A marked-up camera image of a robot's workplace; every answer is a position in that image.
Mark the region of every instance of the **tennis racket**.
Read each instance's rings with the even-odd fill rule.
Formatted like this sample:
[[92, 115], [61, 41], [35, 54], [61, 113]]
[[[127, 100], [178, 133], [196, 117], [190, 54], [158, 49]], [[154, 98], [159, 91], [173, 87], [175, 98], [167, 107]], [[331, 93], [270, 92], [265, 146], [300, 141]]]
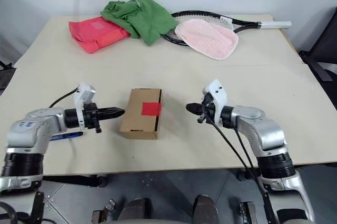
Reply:
[[[185, 22], [187, 20], [198, 19], [205, 20], [211, 24], [219, 25], [230, 30], [234, 33], [238, 33], [247, 29], [283, 29], [290, 28], [291, 22], [274, 22], [274, 21], [264, 21], [264, 22], [250, 22], [243, 20], [236, 20], [231, 17], [222, 16], [220, 14], [205, 12], [205, 11], [182, 11], [173, 13], [172, 16], [178, 22], [178, 24]], [[174, 29], [170, 30], [168, 33], [164, 34], [163, 37], [177, 45], [188, 46], [184, 41], [180, 40], [174, 32]]]

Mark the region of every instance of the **cardboard box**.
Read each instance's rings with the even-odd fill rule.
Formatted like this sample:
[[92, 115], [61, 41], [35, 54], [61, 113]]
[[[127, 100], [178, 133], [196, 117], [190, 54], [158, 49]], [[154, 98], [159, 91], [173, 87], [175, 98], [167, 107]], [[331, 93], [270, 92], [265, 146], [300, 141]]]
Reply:
[[120, 132], [128, 139], [158, 139], [161, 89], [133, 89]]

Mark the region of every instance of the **gray floor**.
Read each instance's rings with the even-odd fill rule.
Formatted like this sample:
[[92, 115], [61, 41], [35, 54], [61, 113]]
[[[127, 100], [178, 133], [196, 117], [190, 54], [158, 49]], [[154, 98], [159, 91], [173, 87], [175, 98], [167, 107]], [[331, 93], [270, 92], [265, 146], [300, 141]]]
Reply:
[[[337, 223], [337, 168], [312, 165], [298, 169], [312, 201], [318, 224]], [[237, 181], [235, 170], [194, 170], [113, 174], [104, 188], [89, 188], [44, 181], [44, 218], [58, 224], [91, 223], [92, 211], [100, 210], [110, 199], [119, 206], [135, 198], [150, 198], [153, 218], [191, 222], [192, 205], [199, 194], [215, 202], [221, 223], [242, 223], [237, 207], [241, 201], [254, 201], [257, 218], [265, 224], [262, 200], [252, 181]]]

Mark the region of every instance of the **blue pen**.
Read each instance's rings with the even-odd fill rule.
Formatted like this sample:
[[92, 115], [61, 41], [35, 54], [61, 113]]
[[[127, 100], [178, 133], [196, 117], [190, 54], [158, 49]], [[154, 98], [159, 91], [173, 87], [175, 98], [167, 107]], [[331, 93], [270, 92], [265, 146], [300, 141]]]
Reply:
[[79, 137], [79, 136], [82, 136], [82, 135], [83, 135], [83, 132], [57, 134], [57, 135], [53, 135], [51, 137], [51, 141], [57, 141], [57, 140], [61, 140], [61, 139], [69, 139], [69, 138]]

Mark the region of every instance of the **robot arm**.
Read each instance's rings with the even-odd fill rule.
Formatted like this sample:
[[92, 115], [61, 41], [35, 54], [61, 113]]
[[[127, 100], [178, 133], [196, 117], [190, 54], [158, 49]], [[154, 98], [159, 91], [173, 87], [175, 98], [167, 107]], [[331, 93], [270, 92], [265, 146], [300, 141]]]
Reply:
[[[248, 139], [261, 172], [268, 221], [279, 224], [291, 219], [306, 219], [314, 222], [313, 209], [300, 174], [292, 164], [281, 127], [260, 109], [226, 106], [223, 92], [223, 86], [214, 80], [203, 91], [202, 105], [217, 125], [236, 128]], [[199, 123], [205, 120], [202, 105], [186, 106], [188, 111], [200, 116]]]
[[47, 108], [32, 111], [12, 124], [7, 134], [5, 164], [0, 177], [0, 201], [16, 212], [26, 213], [26, 223], [41, 223], [44, 195], [38, 191], [43, 178], [42, 161], [53, 134], [68, 128], [95, 128], [100, 120], [124, 114], [120, 108], [98, 109], [92, 97], [95, 90], [81, 83], [74, 94], [73, 109]]

